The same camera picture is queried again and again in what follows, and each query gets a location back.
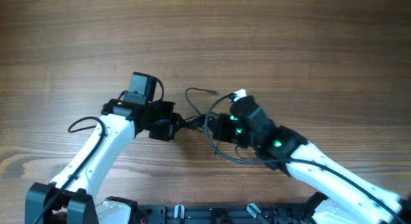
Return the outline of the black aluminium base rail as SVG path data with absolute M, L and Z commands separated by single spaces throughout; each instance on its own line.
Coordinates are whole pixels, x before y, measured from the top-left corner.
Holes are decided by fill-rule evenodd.
M 104 209 L 111 209 L 114 204 L 106 201 L 96 211 L 100 223 L 315 223 L 313 218 L 303 213 L 302 206 L 301 203 L 257 205 L 253 214 L 252 203 L 227 206 L 137 205 L 118 207 L 109 213 Z

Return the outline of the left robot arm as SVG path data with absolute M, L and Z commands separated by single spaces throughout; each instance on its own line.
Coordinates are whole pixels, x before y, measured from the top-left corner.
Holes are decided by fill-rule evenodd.
M 151 139 L 170 141 L 184 127 L 174 104 L 155 100 L 160 79 L 134 72 L 128 90 L 104 104 L 92 134 L 71 162 L 50 183 L 34 183 L 26 194 L 26 223 L 146 223 L 138 203 L 109 197 L 94 199 L 119 154 L 143 130 Z

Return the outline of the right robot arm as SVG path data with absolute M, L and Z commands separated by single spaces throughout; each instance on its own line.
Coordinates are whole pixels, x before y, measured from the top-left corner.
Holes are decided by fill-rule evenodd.
M 382 189 L 327 157 L 315 144 L 276 126 L 253 96 L 226 95 L 229 114 L 205 115 L 205 136 L 214 152 L 240 164 L 264 164 L 318 193 L 301 212 L 314 223 L 410 223 L 410 199 Z

